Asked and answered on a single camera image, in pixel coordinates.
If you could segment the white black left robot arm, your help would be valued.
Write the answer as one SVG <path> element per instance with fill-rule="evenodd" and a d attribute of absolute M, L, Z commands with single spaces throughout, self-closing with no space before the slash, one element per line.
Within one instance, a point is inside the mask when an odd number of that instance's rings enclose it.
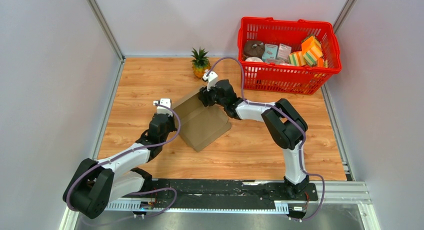
<path fill-rule="evenodd" d="M 138 166 L 157 157 L 170 142 L 169 134 L 180 130 L 176 113 L 155 113 L 148 129 L 129 148 L 104 159 L 82 160 L 62 200 L 70 210 L 95 219 L 118 198 L 132 194 L 148 197 L 153 192 L 152 176 Z"/>

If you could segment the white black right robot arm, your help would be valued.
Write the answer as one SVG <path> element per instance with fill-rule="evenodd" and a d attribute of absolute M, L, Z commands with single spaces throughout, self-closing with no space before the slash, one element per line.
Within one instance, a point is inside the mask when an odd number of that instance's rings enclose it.
<path fill-rule="evenodd" d="M 201 87 L 198 98 L 205 107 L 223 107 L 230 118 L 263 122 L 275 144 L 283 151 L 285 194 L 296 200 L 305 193 L 310 182 L 303 153 L 308 125 L 287 99 L 270 103 L 245 100 L 236 95 L 227 79 L 219 80 L 211 87 Z"/>

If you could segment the brown cardboard box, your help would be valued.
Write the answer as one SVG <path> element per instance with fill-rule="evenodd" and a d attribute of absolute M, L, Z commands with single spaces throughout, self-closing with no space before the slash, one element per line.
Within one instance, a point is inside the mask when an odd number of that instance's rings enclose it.
<path fill-rule="evenodd" d="M 181 123 L 179 136 L 196 152 L 205 149 L 232 127 L 220 106 L 205 107 L 199 96 L 200 87 L 197 87 L 172 104 Z"/>

